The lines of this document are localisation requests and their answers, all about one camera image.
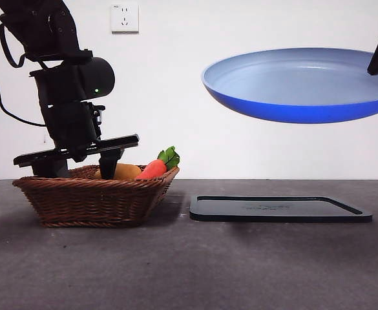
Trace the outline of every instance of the orange carrot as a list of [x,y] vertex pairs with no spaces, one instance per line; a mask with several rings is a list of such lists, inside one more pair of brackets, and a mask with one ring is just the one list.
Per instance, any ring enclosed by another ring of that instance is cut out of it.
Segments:
[[136,179],[151,179],[157,176],[162,176],[167,171],[167,167],[162,160],[153,160],[137,175]]

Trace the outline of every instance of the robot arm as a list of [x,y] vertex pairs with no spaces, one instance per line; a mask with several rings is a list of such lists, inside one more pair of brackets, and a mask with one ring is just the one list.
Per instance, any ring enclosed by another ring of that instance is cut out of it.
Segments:
[[[126,147],[138,144],[138,136],[101,140],[101,111],[88,99],[106,96],[114,88],[114,71],[90,50],[80,50],[75,22],[60,0],[0,0],[0,38],[13,67],[24,58],[42,69],[30,73],[38,87],[39,105],[55,149],[25,154],[14,159],[20,167],[32,166],[42,177],[67,177],[67,159],[83,161],[100,153],[101,175],[112,178],[117,160]],[[16,64],[5,39],[5,27],[22,43],[25,53]],[[63,62],[48,68],[45,61]]]

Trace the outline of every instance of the white wall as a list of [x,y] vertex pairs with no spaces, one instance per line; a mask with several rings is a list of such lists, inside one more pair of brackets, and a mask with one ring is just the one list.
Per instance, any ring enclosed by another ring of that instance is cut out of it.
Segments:
[[[378,0],[139,0],[140,33],[110,32],[107,0],[65,0],[81,48],[114,68],[116,87],[106,105],[103,138],[138,133],[125,163],[147,163],[176,145],[179,178],[378,179],[378,115],[346,123],[297,125],[237,114],[217,103],[200,81],[203,69],[236,54],[289,47],[338,47],[373,52]],[[22,49],[15,40],[16,56]],[[5,105],[42,121],[37,65],[14,69],[0,47]],[[0,179],[30,175],[14,157],[51,149],[46,130],[0,111]],[[90,156],[86,164],[97,163]],[[71,167],[83,165],[70,162]]]

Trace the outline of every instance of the toy carrot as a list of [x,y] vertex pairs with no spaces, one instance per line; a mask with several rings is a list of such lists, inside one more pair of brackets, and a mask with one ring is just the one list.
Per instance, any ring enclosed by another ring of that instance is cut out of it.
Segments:
[[180,156],[174,150],[175,147],[169,147],[162,150],[156,160],[150,162],[136,179],[151,179],[163,175],[166,171],[177,166],[180,162]]

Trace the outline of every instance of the basket rim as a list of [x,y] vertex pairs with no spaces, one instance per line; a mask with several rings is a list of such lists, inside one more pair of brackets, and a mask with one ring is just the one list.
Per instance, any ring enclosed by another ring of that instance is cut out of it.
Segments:
[[[77,169],[84,169],[86,167],[98,167],[97,165],[86,165]],[[95,189],[101,188],[136,188],[136,187],[153,187],[162,186],[164,183],[169,183],[176,174],[179,172],[179,168],[173,167],[169,171],[165,172],[162,176],[151,179],[136,179],[136,180],[98,180],[98,179],[86,179],[86,178],[40,178],[37,176],[24,176],[16,179],[12,182],[13,186],[26,188],[38,188],[45,189],[47,187],[81,187],[82,189],[89,187]]]

